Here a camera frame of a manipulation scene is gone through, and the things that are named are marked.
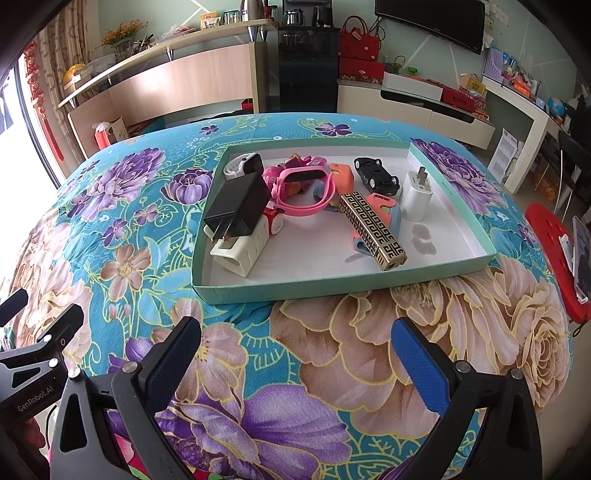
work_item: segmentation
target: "flower vase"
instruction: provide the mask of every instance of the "flower vase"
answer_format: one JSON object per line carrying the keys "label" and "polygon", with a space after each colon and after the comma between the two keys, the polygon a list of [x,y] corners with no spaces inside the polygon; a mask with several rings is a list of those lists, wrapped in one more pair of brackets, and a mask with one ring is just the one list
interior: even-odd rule
{"label": "flower vase", "polygon": [[124,61],[129,58],[131,53],[131,38],[124,38],[117,43],[113,43],[112,47],[115,49],[117,62]]}

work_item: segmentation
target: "metal screw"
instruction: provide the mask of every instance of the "metal screw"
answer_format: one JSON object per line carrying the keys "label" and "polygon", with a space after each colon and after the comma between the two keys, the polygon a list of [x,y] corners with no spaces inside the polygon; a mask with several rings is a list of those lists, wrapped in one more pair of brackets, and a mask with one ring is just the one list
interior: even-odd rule
{"label": "metal screw", "polygon": [[523,372],[518,368],[511,369],[511,376],[516,380],[521,380],[523,378]]}
{"label": "metal screw", "polygon": [[123,372],[126,374],[132,374],[137,369],[138,369],[137,362],[127,362],[123,365],[123,368],[121,368],[121,370],[123,370]]}
{"label": "metal screw", "polygon": [[72,368],[71,370],[68,370],[68,377],[73,379],[73,378],[78,377],[81,373],[82,373],[82,370],[80,370],[79,367]]}
{"label": "metal screw", "polygon": [[456,370],[462,374],[467,374],[470,370],[472,370],[472,366],[465,360],[459,360],[456,362]]}

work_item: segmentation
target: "white watch strap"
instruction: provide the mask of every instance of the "white watch strap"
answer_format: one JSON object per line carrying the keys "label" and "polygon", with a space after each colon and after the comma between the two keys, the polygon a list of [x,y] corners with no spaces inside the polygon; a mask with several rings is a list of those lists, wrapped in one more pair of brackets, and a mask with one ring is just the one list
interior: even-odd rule
{"label": "white watch strap", "polygon": [[226,177],[226,180],[236,179],[244,175],[242,167],[246,158],[248,158],[248,155],[241,155],[240,157],[234,158],[234,160],[230,160],[226,164],[223,168],[223,174]]}

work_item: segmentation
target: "blue gripper pad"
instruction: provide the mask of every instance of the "blue gripper pad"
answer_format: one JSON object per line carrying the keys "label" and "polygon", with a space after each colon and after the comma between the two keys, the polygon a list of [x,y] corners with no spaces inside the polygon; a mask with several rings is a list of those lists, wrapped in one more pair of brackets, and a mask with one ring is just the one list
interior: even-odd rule
{"label": "blue gripper pad", "polygon": [[425,406],[443,417],[450,402],[447,378],[402,319],[392,325],[392,347]]}

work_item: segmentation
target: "pink kids smartwatch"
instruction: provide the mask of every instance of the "pink kids smartwatch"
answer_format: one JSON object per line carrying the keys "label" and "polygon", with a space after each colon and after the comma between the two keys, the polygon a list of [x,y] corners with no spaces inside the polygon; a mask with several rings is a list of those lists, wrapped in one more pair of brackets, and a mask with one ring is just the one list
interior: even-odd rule
{"label": "pink kids smartwatch", "polygon": [[[310,206],[300,207],[289,205],[285,202],[288,196],[289,185],[294,182],[303,184],[307,181],[320,180],[324,182],[322,199]],[[275,203],[275,210],[293,217],[305,217],[321,212],[330,203],[335,195],[336,186],[333,173],[326,171],[323,166],[289,168],[281,172],[271,190],[271,199]]]}

